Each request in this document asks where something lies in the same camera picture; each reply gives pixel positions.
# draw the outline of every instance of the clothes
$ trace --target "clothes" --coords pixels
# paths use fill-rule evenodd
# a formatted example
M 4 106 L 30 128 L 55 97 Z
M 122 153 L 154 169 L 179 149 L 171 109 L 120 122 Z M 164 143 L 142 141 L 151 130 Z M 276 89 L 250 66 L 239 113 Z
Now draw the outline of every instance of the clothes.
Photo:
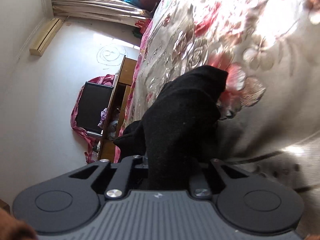
M 223 70 L 202 66 L 165 84 L 141 121 L 114 140 L 125 156 L 148 153 L 149 189 L 187 188 L 188 157 L 199 156 L 203 133 L 214 133 L 220 118 L 216 103 L 227 76 Z

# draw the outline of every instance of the wooden cabinet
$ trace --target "wooden cabinet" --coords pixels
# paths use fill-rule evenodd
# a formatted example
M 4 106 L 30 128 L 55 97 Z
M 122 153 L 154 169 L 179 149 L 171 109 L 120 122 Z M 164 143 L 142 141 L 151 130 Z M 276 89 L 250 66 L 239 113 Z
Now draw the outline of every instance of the wooden cabinet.
M 108 159 L 113 162 L 115 158 L 116 146 L 113 144 L 113 141 L 107 139 L 107 128 L 111 121 L 112 114 L 117 108 L 120 108 L 119 120 L 116 127 L 116 137 L 119 136 L 121 126 L 124 122 L 125 108 L 127 106 L 128 96 L 131 91 L 132 78 L 136 64 L 136 60 L 126 57 L 124 57 L 122 61 L 118 79 L 114 83 L 114 89 L 108 106 L 107 118 L 103 126 L 99 160 Z

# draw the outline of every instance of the bed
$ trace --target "bed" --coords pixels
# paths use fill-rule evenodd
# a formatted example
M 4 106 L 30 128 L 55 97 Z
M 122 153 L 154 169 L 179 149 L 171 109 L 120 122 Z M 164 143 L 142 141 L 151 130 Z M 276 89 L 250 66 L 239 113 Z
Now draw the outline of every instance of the bed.
M 161 0 L 120 135 L 166 82 L 204 64 L 227 70 L 213 157 L 297 190 L 306 206 L 299 232 L 319 234 L 319 10 L 320 0 Z

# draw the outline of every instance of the red flower pattern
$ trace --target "red flower pattern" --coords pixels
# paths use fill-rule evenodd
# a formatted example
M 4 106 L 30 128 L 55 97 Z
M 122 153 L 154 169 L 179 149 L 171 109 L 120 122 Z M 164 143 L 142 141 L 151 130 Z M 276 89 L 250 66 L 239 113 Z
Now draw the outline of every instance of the red flower pattern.
M 305 8 L 309 10 L 308 18 L 314 25 L 320 23 L 320 0 L 305 0 Z
M 241 110 L 241 90 L 246 79 L 245 72 L 239 63 L 231 63 L 232 58 L 225 52 L 209 58 L 208 65 L 225 70 L 229 73 L 226 90 L 220 95 L 219 107 L 221 118 L 232 118 Z
M 220 6 L 221 6 L 220 2 L 215 2 L 215 4 L 212 7 L 210 5 L 207 5 L 204 8 L 203 19 L 201 22 L 196 24 L 196 28 L 195 28 L 196 37 L 199 37 L 208 31 L 212 23 L 217 19 L 218 10 Z

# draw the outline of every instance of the sunlight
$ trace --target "sunlight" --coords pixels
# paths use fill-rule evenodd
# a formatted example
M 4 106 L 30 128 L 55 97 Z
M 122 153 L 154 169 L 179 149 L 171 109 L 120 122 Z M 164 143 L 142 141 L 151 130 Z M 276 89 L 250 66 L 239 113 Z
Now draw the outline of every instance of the sunlight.
M 298 146 L 288 146 L 288 147 L 283 148 L 282 151 L 293 153 L 296 156 L 301 156 L 304 153 L 303 149 Z
M 93 40 L 101 43 L 111 43 L 113 38 L 108 37 L 106 35 L 100 34 L 100 33 L 94 33 L 93 34 Z
M 118 39 L 113 39 L 113 43 L 119 44 L 119 45 L 122 45 L 122 46 L 126 46 L 126 47 L 129 47 L 129 48 L 133 48 L 134 47 L 133 44 L 125 42 L 125 41 L 121 41 L 121 40 L 118 40 Z
M 301 12 L 300 0 L 269 0 L 263 17 L 259 18 L 256 34 L 265 37 L 271 47 L 276 42 L 275 38 L 296 31 Z

